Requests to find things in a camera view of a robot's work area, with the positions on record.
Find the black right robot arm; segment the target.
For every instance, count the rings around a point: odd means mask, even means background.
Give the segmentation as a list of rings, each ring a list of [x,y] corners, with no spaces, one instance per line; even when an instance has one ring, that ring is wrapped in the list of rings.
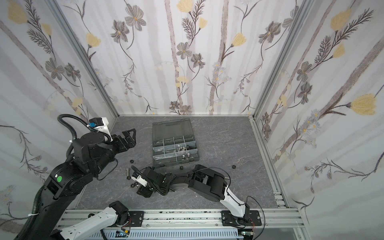
[[[247,201],[242,201],[231,191],[231,178],[217,172],[216,168],[195,165],[194,169],[182,174],[160,174],[153,168],[139,170],[132,167],[132,179],[139,183],[137,194],[149,198],[157,192],[168,195],[180,188],[188,188],[208,201],[220,203],[227,208],[221,212],[225,227],[245,229],[263,226],[265,217],[258,211],[252,211]]]

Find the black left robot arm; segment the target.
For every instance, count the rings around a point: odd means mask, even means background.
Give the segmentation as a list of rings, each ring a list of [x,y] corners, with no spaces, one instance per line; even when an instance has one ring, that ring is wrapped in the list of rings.
[[[64,163],[55,167],[38,190],[32,212],[16,236],[17,240],[47,240],[68,206],[84,187],[99,179],[105,167],[116,161],[116,155],[136,146],[136,129],[111,135],[103,118],[88,122],[81,118],[61,114],[60,124],[72,135],[72,142]]]

